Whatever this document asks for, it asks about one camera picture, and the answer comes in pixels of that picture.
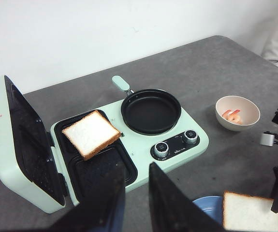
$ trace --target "bowl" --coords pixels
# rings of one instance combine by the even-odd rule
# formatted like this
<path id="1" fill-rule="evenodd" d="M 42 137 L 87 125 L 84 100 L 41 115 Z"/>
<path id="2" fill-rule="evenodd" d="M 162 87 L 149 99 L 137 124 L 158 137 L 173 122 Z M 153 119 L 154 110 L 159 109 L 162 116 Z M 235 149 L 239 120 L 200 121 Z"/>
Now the bowl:
<path id="1" fill-rule="evenodd" d="M 193 201 L 203 212 L 222 225 L 222 197 L 207 196 Z"/>
<path id="2" fill-rule="evenodd" d="M 239 109 L 242 124 L 230 122 L 222 117 L 227 110 Z M 245 131 L 251 128 L 260 119 L 259 108 L 250 100 L 239 96 L 225 96 L 220 98 L 215 105 L 215 114 L 218 122 L 231 131 Z"/>

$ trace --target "white wall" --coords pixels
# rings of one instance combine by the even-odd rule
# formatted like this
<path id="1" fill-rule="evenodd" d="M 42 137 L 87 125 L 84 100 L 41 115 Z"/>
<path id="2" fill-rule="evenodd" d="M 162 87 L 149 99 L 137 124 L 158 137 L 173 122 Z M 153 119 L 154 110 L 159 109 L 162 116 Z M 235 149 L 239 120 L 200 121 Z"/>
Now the white wall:
<path id="1" fill-rule="evenodd" d="M 0 76 L 27 93 L 211 35 L 259 54 L 278 0 L 0 0 Z"/>

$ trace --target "bread slice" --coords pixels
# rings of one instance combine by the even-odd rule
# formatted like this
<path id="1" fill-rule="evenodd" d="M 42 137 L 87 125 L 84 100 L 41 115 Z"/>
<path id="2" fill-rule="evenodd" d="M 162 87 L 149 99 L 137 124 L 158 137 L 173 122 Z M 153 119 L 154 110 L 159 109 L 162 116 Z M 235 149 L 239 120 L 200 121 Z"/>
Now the bread slice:
<path id="1" fill-rule="evenodd" d="M 62 130 L 84 160 L 116 141 L 120 132 L 98 110 Z"/>
<path id="2" fill-rule="evenodd" d="M 224 192 L 223 227 L 233 231 L 278 232 L 278 213 L 273 199 Z"/>

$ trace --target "shrimp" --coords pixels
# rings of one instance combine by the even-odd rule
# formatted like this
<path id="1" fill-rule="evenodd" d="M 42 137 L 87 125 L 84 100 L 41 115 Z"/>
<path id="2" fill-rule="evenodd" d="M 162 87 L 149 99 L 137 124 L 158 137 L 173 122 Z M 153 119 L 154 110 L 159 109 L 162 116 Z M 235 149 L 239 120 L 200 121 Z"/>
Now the shrimp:
<path id="1" fill-rule="evenodd" d="M 222 114 L 222 117 L 228 120 L 228 114 L 231 112 L 231 110 L 227 110 L 225 113 Z"/>
<path id="2" fill-rule="evenodd" d="M 225 113 L 222 114 L 222 117 L 225 118 L 226 120 L 236 123 L 236 124 L 242 124 L 242 120 L 240 115 L 238 115 L 237 113 L 239 113 L 240 110 L 227 110 L 225 111 Z"/>
<path id="3" fill-rule="evenodd" d="M 233 111 L 231 114 L 228 115 L 228 121 L 233 122 L 233 123 L 239 123 L 241 120 L 240 115 L 238 115 L 237 113 L 239 113 L 240 110 L 235 110 Z"/>

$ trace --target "breakfast machine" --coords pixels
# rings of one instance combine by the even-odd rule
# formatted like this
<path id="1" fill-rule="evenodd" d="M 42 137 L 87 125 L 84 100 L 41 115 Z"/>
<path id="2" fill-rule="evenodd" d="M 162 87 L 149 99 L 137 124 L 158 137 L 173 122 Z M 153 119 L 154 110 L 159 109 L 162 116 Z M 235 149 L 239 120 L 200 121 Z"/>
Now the breakfast machine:
<path id="1" fill-rule="evenodd" d="M 171 94 L 159 89 L 134 92 L 120 77 L 124 100 L 97 110 L 121 137 L 83 161 L 62 130 L 94 110 L 56 122 L 50 132 L 13 82 L 0 78 L 0 180 L 47 213 L 77 205 L 104 176 L 122 167 L 126 191 L 148 182 L 155 162 L 168 172 L 204 153 L 208 136 Z"/>

